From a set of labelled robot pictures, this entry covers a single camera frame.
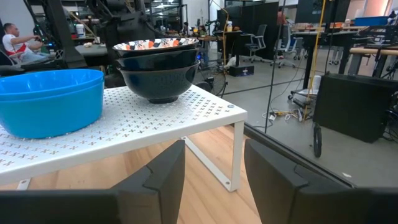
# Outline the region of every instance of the white shelf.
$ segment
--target white shelf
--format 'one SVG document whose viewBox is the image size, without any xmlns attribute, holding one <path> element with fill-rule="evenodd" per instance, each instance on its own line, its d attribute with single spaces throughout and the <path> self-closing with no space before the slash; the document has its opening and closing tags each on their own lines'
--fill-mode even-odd
<svg viewBox="0 0 398 224">
<path fill-rule="evenodd" d="M 246 118 L 243 109 L 196 86 L 166 105 L 151 104 L 127 87 L 107 89 L 102 117 L 74 133 L 50 139 L 20 139 L 0 127 L 0 185 Z"/>
</svg>

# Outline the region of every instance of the black monitor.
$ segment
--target black monitor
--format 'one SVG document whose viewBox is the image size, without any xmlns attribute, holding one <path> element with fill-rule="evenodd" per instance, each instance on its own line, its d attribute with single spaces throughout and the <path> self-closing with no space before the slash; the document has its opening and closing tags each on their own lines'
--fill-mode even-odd
<svg viewBox="0 0 398 224">
<path fill-rule="evenodd" d="M 346 20 L 350 0 L 326 1 L 323 23 L 331 23 L 330 13 L 332 4 L 337 4 L 335 22 Z M 295 23 L 319 23 L 323 0 L 298 0 Z"/>
</svg>

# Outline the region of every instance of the blue bowl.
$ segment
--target blue bowl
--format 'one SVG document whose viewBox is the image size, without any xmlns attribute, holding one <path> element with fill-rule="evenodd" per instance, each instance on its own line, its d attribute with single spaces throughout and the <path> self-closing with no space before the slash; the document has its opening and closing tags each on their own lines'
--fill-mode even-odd
<svg viewBox="0 0 398 224">
<path fill-rule="evenodd" d="M 104 81 L 63 95 L 0 101 L 0 124 L 19 138 L 47 138 L 79 130 L 102 113 Z"/>
<path fill-rule="evenodd" d="M 104 73 L 92 69 L 35 72 L 0 79 L 0 101 L 30 100 L 71 93 L 103 82 Z"/>
</svg>

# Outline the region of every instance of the gray floor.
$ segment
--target gray floor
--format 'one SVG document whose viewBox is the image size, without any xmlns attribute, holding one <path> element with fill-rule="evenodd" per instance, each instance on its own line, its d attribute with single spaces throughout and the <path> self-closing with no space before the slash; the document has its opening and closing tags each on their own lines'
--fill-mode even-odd
<svg viewBox="0 0 398 224">
<path fill-rule="evenodd" d="M 325 69 L 326 50 L 321 50 L 317 60 L 317 70 Z M 303 60 L 300 67 L 305 68 L 306 61 Z M 360 74 L 370 75 L 374 62 L 363 61 Z M 270 92 L 272 67 L 268 63 L 255 62 L 255 75 L 249 77 L 227 76 L 229 85 L 224 99 L 230 101 L 249 113 L 247 122 L 254 126 L 264 126 L 266 120 L 262 114 L 266 112 Z M 338 66 L 329 65 L 328 70 L 336 72 Z M 274 83 L 291 81 L 296 73 L 292 67 L 276 68 Z M 299 69 L 294 80 L 299 80 L 304 70 Z M 245 89 L 267 86 L 255 90 Z M 302 82 L 292 82 L 274 86 L 272 96 L 275 97 L 284 92 L 272 102 L 274 110 L 291 110 L 295 108 L 287 96 L 290 90 L 301 88 Z M 397 187 L 398 186 L 398 144 L 380 139 L 373 144 L 351 138 L 327 128 L 322 128 L 323 152 L 319 159 L 313 155 L 311 147 L 313 141 L 312 122 L 300 123 L 296 118 L 285 120 L 277 118 L 273 126 L 268 129 L 268 134 L 288 145 L 309 159 L 323 165 L 327 169 L 346 178 L 352 183 L 360 186 Z"/>
</svg>

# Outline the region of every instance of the white metal leg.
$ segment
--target white metal leg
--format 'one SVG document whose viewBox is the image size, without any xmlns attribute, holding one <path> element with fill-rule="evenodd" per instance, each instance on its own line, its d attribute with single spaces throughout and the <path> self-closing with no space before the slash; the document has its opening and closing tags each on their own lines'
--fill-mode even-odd
<svg viewBox="0 0 398 224">
<path fill-rule="evenodd" d="M 182 137 L 185 144 L 191 149 L 194 155 L 210 170 L 211 173 L 223 184 L 223 186 L 230 192 L 239 189 L 241 183 L 241 161 L 242 161 L 242 147 L 243 147 L 243 127 L 244 121 L 235 123 L 234 129 L 234 146 L 232 158 L 232 174 L 231 180 L 206 157 L 206 155 L 188 138 Z"/>
<path fill-rule="evenodd" d="M 27 190 L 30 184 L 30 178 L 26 180 L 21 180 L 18 184 L 17 190 Z"/>
</svg>

